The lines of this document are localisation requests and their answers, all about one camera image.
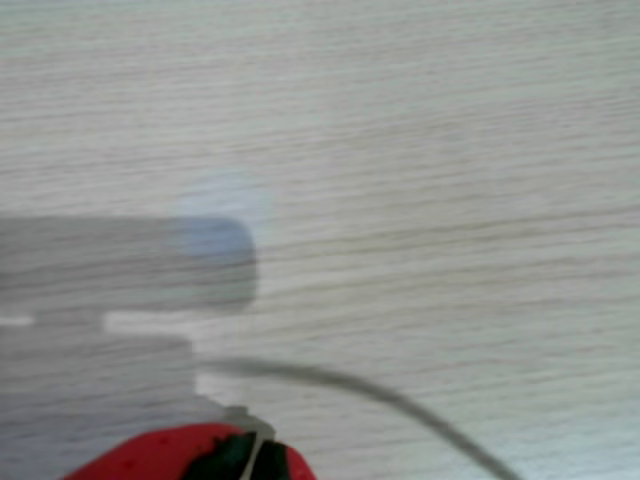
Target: red fabric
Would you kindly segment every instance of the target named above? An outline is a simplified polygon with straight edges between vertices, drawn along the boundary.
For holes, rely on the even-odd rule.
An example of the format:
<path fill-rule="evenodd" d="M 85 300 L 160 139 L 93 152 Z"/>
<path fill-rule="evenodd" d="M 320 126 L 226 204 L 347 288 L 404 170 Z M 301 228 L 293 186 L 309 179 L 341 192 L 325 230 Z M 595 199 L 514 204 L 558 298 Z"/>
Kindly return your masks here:
<path fill-rule="evenodd" d="M 64 480 L 179 480 L 213 438 L 243 433 L 230 425 L 198 424 L 156 430 L 119 445 Z"/>

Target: blue blurry spot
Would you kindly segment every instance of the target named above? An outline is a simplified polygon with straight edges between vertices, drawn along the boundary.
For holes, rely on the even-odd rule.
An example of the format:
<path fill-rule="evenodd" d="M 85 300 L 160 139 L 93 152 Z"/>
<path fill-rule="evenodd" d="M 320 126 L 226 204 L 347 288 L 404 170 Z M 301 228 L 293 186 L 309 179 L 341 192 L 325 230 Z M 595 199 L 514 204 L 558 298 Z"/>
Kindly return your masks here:
<path fill-rule="evenodd" d="M 254 258 L 251 235 L 233 219 L 187 217 L 181 223 L 183 244 L 191 256 L 216 265 L 245 263 Z"/>

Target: red object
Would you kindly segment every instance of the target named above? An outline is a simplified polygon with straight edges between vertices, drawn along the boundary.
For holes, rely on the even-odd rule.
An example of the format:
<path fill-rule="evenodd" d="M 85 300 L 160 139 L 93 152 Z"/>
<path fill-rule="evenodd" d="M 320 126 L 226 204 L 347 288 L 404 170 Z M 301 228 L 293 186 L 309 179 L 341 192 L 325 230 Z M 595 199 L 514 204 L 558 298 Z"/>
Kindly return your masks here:
<path fill-rule="evenodd" d="M 156 430 L 126 441 L 63 480 L 179 480 L 191 461 L 213 451 L 214 438 L 242 433 L 212 423 Z M 289 446 L 286 452 L 291 480 L 315 480 L 300 453 Z"/>

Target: light wood grain surface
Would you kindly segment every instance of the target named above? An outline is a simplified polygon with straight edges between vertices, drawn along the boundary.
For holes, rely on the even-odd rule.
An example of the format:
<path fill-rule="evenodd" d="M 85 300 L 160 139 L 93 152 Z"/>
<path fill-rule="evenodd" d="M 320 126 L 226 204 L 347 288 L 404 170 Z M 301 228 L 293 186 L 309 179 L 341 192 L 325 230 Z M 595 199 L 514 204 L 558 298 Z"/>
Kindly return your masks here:
<path fill-rule="evenodd" d="M 636 0 L 0 1 L 3 238 L 211 215 L 257 261 L 241 311 L 0 305 L 2 478 L 208 415 L 195 393 L 248 406 L 319 478 L 490 478 L 388 406 L 190 366 L 228 355 L 384 385 L 526 479 L 640 478 L 638 25 Z M 51 258 L 91 264 L 74 235 Z M 43 249 L 0 246 L 0 275 L 55 273 Z M 46 278 L 37 301 L 83 305 Z"/>

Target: wooden table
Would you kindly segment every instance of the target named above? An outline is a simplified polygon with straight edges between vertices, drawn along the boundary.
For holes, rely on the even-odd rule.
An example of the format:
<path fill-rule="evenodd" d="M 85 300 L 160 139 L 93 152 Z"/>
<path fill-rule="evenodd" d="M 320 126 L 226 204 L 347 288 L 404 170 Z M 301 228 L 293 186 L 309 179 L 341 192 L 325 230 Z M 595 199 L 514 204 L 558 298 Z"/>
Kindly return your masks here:
<path fill-rule="evenodd" d="M 196 393 L 211 418 L 248 406 L 319 478 L 491 478 L 348 382 L 207 364 L 229 356 L 382 385 L 522 478 L 639 477 L 637 1 L 25 0 L 0 25 L 0 285 L 29 299 L 0 305 L 3 479 L 205 418 Z M 198 216 L 254 242 L 241 309 L 133 308 L 105 281 L 97 311 L 75 287 L 126 241 L 39 241 L 84 218 L 169 222 L 189 258 L 235 244 L 180 223 Z M 103 267 L 129 288 L 153 245 Z"/>

